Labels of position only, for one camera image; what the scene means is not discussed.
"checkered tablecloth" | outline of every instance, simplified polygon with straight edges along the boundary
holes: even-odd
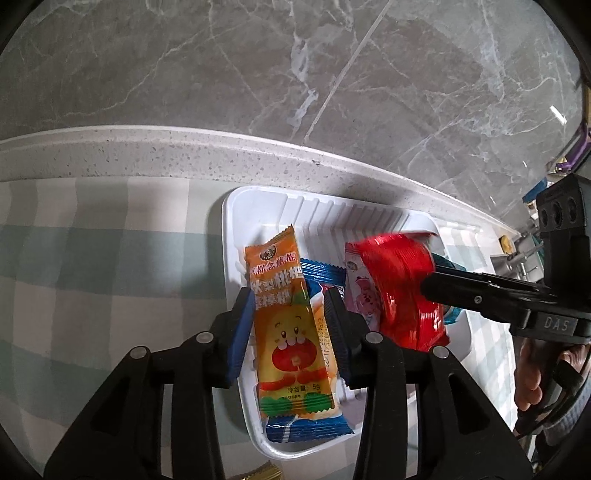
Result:
[[[132,347],[176,346],[226,309],[221,205],[236,186],[145,177],[0,183],[0,421],[39,471]],[[477,232],[440,226],[455,247],[451,260],[473,268]],[[465,366],[512,426],[511,339],[478,317],[472,329]],[[237,389],[214,398],[226,475],[267,461],[249,441]],[[163,437],[170,474],[170,432]],[[346,480],[358,446],[351,437],[280,467],[287,480]]]

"human hand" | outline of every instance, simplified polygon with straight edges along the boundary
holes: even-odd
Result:
[[[540,382],[542,373],[540,367],[531,362],[531,348],[533,341],[526,338],[521,347],[519,361],[515,369],[515,404],[522,411],[531,405],[537,405],[542,400]],[[560,358],[570,363],[577,372],[584,366],[589,345],[575,345],[560,354]]]

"snack bag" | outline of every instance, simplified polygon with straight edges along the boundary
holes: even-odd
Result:
[[[290,226],[245,249],[255,294],[259,409],[270,417],[335,406],[295,242]]]
[[[354,244],[345,244],[345,265],[347,266],[347,280],[345,288],[345,306],[350,312],[360,313],[371,331],[379,331],[379,321],[382,317],[382,301],[374,279]]]
[[[267,438],[272,442],[302,442],[353,433],[340,411],[336,396],[337,365],[324,319],[324,292],[330,287],[337,287],[342,295],[346,270],[305,258],[300,261],[335,407],[317,413],[270,417],[265,429]]]
[[[355,243],[382,297],[384,317],[379,331],[397,345],[426,352],[447,345],[441,305],[422,294],[422,280],[435,270],[429,250],[401,233]]]

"finger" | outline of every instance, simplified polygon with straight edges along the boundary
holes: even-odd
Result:
[[[580,372],[587,358],[587,347],[585,345],[575,345],[562,352],[560,358],[570,363],[577,372]]]
[[[542,400],[542,389],[540,387],[535,390],[524,390],[521,394],[522,399],[532,405],[537,405]]]
[[[516,385],[523,385],[529,390],[535,390],[540,386],[541,381],[540,369],[533,364],[520,365],[515,371]]]
[[[515,394],[515,405],[517,405],[517,408],[521,411],[526,411],[530,407],[528,401],[517,393]]]

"orange snack package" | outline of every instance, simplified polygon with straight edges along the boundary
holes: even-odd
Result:
[[[254,318],[259,409],[284,416],[333,408],[293,226],[246,247]]]

